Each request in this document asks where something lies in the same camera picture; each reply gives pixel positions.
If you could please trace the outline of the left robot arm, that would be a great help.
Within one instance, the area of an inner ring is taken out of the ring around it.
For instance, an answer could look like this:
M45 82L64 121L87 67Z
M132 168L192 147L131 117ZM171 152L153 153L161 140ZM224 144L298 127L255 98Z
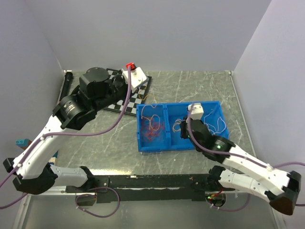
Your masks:
M72 186L84 192L95 187L95 177L86 166L77 168L50 165L49 159L70 136L85 136L80 130L95 119L98 111L132 95L131 68L127 76L110 77L104 68L94 67L79 77L79 85L55 106L45 127L16 158L7 158L3 165L13 185L23 194L38 195L52 187Z

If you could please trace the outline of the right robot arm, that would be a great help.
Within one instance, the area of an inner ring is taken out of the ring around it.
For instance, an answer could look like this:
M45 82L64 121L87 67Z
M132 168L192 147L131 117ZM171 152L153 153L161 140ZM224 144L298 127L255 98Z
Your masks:
M273 167L232 141L212 135L202 120L185 116L180 129L181 138L189 139L196 151L221 164L210 170L211 189L223 187L247 192L264 199L282 214L293 214L301 191L301 174Z

